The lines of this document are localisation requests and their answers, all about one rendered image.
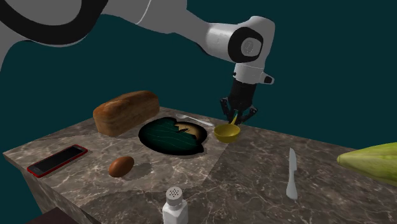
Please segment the dark green plate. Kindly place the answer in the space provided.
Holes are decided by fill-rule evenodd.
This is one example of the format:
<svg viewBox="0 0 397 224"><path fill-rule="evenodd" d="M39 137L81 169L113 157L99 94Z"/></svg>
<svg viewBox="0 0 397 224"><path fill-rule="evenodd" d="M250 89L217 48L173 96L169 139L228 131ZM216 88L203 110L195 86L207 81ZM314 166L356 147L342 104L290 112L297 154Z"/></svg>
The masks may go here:
<svg viewBox="0 0 397 224"><path fill-rule="evenodd" d="M204 152L207 131L191 122L163 117L144 125L138 133L140 142L151 150L167 155L188 156Z"/></svg>

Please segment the brown egg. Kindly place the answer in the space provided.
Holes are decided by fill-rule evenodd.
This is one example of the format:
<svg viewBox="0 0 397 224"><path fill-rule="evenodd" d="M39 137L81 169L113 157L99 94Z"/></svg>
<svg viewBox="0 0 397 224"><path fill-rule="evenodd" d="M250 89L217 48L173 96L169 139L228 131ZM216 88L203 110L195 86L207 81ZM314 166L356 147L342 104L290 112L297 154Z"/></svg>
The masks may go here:
<svg viewBox="0 0 397 224"><path fill-rule="evenodd" d="M108 173L114 178L120 178L131 171L134 166L132 157L119 157L109 166Z"/></svg>

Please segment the brown bread loaf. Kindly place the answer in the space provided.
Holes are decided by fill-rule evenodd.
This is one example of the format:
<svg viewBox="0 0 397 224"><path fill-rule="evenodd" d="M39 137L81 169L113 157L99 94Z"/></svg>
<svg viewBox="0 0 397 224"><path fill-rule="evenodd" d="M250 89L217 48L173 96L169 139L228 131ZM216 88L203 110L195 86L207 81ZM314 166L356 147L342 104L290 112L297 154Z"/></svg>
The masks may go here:
<svg viewBox="0 0 397 224"><path fill-rule="evenodd" d="M122 94L96 107L93 118L98 132L116 137L160 111L158 97L148 90Z"/></svg>

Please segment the white knife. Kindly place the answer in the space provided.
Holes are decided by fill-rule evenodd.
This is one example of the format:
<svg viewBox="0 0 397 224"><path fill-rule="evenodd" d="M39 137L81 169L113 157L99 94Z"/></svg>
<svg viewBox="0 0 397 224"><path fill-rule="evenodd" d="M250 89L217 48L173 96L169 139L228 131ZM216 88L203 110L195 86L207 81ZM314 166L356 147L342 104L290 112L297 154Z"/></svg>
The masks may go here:
<svg viewBox="0 0 397 224"><path fill-rule="evenodd" d="M289 149L289 176L286 187L286 195L293 200L298 199L298 193L295 184L295 171L297 170L296 153L293 148Z"/></svg>

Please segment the white salt shaker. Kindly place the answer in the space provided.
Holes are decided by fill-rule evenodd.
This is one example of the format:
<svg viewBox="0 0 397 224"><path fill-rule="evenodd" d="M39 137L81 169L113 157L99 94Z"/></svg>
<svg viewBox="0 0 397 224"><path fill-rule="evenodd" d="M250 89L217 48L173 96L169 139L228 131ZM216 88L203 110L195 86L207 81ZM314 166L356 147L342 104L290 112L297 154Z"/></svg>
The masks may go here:
<svg viewBox="0 0 397 224"><path fill-rule="evenodd" d="M180 187L170 187L162 208L163 224L188 224L188 204Z"/></svg>

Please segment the yellow-green vegetable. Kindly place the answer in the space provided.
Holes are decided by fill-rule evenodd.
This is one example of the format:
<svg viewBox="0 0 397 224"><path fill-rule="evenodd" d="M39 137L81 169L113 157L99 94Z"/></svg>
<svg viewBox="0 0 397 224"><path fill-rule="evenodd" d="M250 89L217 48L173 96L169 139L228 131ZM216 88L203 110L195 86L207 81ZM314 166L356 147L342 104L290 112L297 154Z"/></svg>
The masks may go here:
<svg viewBox="0 0 397 224"><path fill-rule="evenodd" d="M338 165L366 177L397 186L397 142L343 153Z"/></svg>

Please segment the silver fork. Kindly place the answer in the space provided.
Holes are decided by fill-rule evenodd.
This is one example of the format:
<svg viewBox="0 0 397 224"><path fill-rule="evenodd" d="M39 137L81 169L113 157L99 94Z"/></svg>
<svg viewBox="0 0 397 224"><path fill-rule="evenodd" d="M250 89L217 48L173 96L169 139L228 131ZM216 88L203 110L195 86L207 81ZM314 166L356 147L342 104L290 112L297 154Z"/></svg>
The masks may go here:
<svg viewBox="0 0 397 224"><path fill-rule="evenodd" d="M205 124L205 125L208 125L208 126L214 127L214 124L213 124L213 123L211 123L211 122L206 122L206 121L203 121L203 120L200 120L200 119L197 119L197 118L194 118L194 117L188 116L188 115L183 115L183 114L179 114L179 113L177 113L177 114L176 114L176 116L177 116L178 118L180 118L180 119L189 118L189 119L195 120L195 121L197 121L197 122L199 122L199 123L203 123L203 124Z"/></svg>

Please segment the red-edged black phone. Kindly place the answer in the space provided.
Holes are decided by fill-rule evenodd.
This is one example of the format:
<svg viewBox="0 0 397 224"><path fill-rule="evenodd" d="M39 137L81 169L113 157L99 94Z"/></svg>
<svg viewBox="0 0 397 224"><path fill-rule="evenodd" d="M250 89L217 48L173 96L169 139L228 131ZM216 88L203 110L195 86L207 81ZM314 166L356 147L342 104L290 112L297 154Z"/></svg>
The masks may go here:
<svg viewBox="0 0 397 224"><path fill-rule="evenodd" d="M27 167L27 171L42 178L88 153L88 149L74 144Z"/></svg>

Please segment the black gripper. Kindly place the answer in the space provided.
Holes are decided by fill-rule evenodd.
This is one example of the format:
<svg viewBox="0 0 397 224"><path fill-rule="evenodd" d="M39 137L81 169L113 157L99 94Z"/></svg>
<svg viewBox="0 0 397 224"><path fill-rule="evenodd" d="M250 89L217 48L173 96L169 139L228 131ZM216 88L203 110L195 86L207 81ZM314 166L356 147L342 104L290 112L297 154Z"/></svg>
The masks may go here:
<svg viewBox="0 0 397 224"><path fill-rule="evenodd" d="M231 123L234 118L234 110L237 110L237 118L235 121L236 125L240 125L250 119L257 113L257 109L253 104L253 96L256 90L257 84L248 84L233 80L232 87L228 98L224 97L220 99L221 108L223 114L226 116L228 123Z"/></svg>

